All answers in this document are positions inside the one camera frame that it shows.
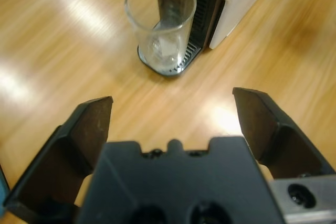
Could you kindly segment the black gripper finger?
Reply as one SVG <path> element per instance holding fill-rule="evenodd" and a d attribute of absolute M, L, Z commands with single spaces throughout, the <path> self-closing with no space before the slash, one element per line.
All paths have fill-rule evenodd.
<path fill-rule="evenodd" d="M 267 94 L 233 88 L 240 128 L 254 158 L 274 179 L 334 175 L 294 120 Z"/>
<path fill-rule="evenodd" d="M 58 126 L 4 201 L 16 216 L 76 216 L 83 180 L 108 138 L 112 97 L 79 104 Z"/>

